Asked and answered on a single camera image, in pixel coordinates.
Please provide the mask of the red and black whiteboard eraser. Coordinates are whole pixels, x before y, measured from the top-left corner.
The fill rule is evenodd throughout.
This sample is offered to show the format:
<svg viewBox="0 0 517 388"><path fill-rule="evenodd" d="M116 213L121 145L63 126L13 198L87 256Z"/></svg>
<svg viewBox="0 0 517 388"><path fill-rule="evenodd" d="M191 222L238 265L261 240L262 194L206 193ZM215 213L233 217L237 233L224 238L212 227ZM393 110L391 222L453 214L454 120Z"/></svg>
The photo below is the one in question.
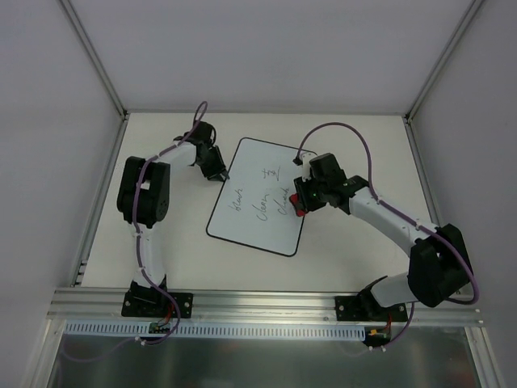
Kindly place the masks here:
<svg viewBox="0 0 517 388"><path fill-rule="evenodd" d="M303 204L301 203L301 200L297 193L294 193L289 197L289 202L292 205L292 207L294 208L295 214L298 217L305 216L305 214L306 214L305 208L304 208Z"/></svg>

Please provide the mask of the white whiteboard with black rim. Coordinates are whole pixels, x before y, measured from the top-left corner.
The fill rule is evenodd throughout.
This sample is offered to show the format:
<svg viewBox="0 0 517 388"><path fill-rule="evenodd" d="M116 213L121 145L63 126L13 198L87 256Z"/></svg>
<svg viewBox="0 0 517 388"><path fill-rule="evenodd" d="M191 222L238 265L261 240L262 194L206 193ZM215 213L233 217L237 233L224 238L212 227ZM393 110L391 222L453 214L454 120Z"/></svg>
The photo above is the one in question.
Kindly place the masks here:
<svg viewBox="0 0 517 388"><path fill-rule="evenodd" d="M289 201L302 168L297 148L242 138L216 199L206 233L230 243L286 257L298 250L304 219Z"/></svg>

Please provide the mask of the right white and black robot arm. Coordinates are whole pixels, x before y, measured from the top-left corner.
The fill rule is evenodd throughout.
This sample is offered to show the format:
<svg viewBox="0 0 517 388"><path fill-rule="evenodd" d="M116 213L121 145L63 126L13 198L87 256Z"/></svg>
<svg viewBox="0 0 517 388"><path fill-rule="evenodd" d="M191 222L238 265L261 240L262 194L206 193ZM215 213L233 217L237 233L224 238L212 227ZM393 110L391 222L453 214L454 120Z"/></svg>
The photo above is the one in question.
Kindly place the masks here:
<svg viewBox="0 0 517 388"><path fill-rule="evenodd" d="M406 272L383 276L365 286L341 308L341 314L379 320L401 304L420 302L436 307L452 302L454 293L473 283L458 228L421 223L403 214L382 200L369 181L359 175L347 176L331 153L300 153L293 162L301 168L301 176L294 180L295 192L289 201L298 217L329 205L368 223L409 258Z"/></svg>

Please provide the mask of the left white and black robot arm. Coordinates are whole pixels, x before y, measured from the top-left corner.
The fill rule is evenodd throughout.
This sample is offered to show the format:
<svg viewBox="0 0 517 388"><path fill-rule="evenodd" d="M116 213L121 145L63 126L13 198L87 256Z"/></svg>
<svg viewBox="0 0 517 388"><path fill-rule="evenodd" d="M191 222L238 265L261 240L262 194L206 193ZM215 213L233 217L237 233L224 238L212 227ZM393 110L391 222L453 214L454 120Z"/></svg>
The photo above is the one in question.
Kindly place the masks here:
<svg viewBox="0 0 517 388"><path fill-rule="evenodd" d="M157 155L148 159L131 156L124 164L116 208L132 227L137 261L136 273L124 295L124 317L191 317L193 295L168 291L158 224L169 212L173 174L194 166L208 181L229 178L216 145L216 129L200 120Z"/></svg>

